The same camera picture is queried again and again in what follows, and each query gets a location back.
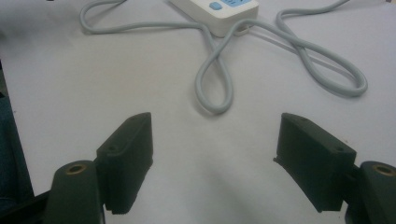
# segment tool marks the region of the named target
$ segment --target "gray cable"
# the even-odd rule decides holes
[[[330,10],[333,10],[344,3],[346,3],[349,0],[341,0],[331,6],[328,7],[323,7],[319,9],[287,9],[279,12],[276,16],[276,24],[279,26],[279,28],[276,28],[275,26],[272,26],[268,23],[257,21],[257,20],[241,20],[237,22],[228,32],[228,34],[224,37],[223,41],[216,46],[212,35],[210,34],[208,28],[198,22],[138,22],[138,23],[133,23],[133,24],[128,24],[128,25],[122,25],[122,26],[117,26],[117,27],[112,27],[112,28],[92,28],[87,24],[85,21],[85,15],[90,10],[92,7],[104,5],[104,4],[120,4],[126,0],[109,0],[109,1],[96,1],[89,3],[86,5],[80,13],[80,23],[82,27],[96,35],[100,34],[113,34],[113,33],[118,33],[122,31],[127,31],[131,29],[137,29],[137,28],[144,28],[144,27],[172,27],[172,28],[193,28],[193,29],[199,29],[204,32],[205,38],[207,39],[210,47],[212,48],[212,53],[209,55],[209,57],[205,60],[205,62],[202,64],[201,68],[198,71],[198,74],[195,79],[195,93],[197,95],[197,98],[201,105],[208,111],[214,113],[214,114],[220,114],[224,113],[227,111],[232,102],[233,102],[233,83],[231,80],[231,76],[225,66],[224,61],[220,58],[220,54],[222,50],[227,46],[231,38],[233,37],[233,34],[238,30],[239,27],[241,26],[246,26],[246,25],[256,25],[259,26],[267,31],[272,32],[275,35],[278,35],[287,41],[289,41],[298,51],[300,57],[303,60],[303,63],[309,73],[325,88],[327,88],[330,91],[345,95],[345,96],[360,96],[362,95],[366,90],[367,90],[367,80],[364,77],[363,73],[352,63],[347,61],[346,59],[336,55],[335,53],[332,53],[328,49],[325,49],[321,46],[312,44],[310,42],[304,41],[300,38],[298,38],[292,31],[291,29],[283,22],[283,16],[288,15],[288,14],[298,14],[298,15],[312,15],[312,14],[319,14],[319,13],[324,13],[328,12]],[[335,61],[336,63],[340,64],[343,66],[354,78],[357,84],[356,88],[349,88],[347,86],[340,85],[325,76],[323,76],[319,70],[314,66],[312,63],[309,55],[307,54],[305,49],[311,49],[319,54],[322,54],[323,56]],[[202,83],[204,79],[204,75],[209,68],[210,64],[212,64],[214,61],[218,61],[219,66],[220,66],[220,71],[221,75],[224,78],[225,81],[225,99],[224,102],[221,105],[213,105],[205,96],[203,89],[202,89]]]

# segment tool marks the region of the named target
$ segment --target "blue jeans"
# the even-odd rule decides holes
[[[34,197],[8,97],[0,98],[0,214]]]

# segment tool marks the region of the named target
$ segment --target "white table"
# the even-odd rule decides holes
[[[362,97],[325,91],[296,55],[265,41],[281,40],[252,28],[224,50],[234,102],[212,116],[193,90],[209,52],[198,31],[86,35],[78,13],[89,2],[0,3],[0,58],[35,194],[50,189],[64,164],[93,160],[125,119],[146,111],[153,119],[154,164],[132,211],[106,214],[107,223],[345,223],[345,206],[317,214],[272,161],[283,112],[311,119],[346,142],[358,151],[358,165],[396,165],[396,5],[351,1],[328,14],[287,19],[299,37],[359,67],[369,81]],[[261,0],[260,19],[273,22],[280,9],[332,2]],[[90,23],[188,19],[166,0],[108,8],[90,11]],[[213,71],[205,90],[220,102],[223,88]]]

